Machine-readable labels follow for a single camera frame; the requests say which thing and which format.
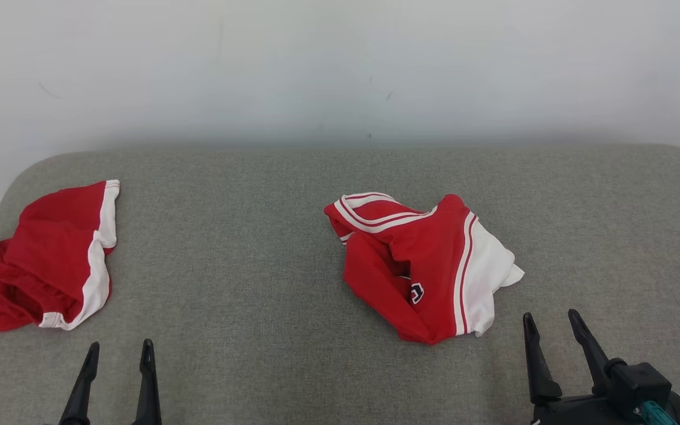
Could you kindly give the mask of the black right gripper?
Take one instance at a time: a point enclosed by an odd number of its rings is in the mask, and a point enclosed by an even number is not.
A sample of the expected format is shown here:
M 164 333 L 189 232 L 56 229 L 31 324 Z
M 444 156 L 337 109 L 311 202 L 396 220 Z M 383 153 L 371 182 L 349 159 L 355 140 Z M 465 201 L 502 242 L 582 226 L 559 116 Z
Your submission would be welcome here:
M 589 327 L 575 309 L 568 310 L 568 319 L 577 343 L 582 347 L 593 379 L 593 395 L 604 395 L 608 390 L 606 365 L 608 357 L 602 350 Z M 527 363 L 529 398 L 534 405 L 532 424 L 642 424 L 642 417 L 635 409 L 651 398 L 638 396 L 634 402 L 624 403 L 623 411 L 613 403 L 623 401 L 618 397 L 584 395 L 564 397 L 561 387 L 552 378 L 541 349 L 540 333 L 531 312 L 524 314 L 524 345 Z

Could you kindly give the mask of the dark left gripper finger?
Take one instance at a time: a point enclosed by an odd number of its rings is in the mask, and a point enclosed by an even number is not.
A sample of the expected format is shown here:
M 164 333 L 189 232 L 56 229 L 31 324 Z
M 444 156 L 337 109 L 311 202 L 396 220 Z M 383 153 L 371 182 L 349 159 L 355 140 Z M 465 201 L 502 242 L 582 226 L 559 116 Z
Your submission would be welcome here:
M 93 342 L 87 350 L 83 366 L 81 366 L 72 392 L 68 397 L 64 412 L 60 417 L 60 424 L 88 425 L 91 423 L 87 416 L 87 409 L 89 408 L 91 385 L 97 375 L 99 355 L 100 342 Z
M 141 385 L 134 424 L 162 424 L 155 352 L 151 339 L 144 339 L 139 371 Z

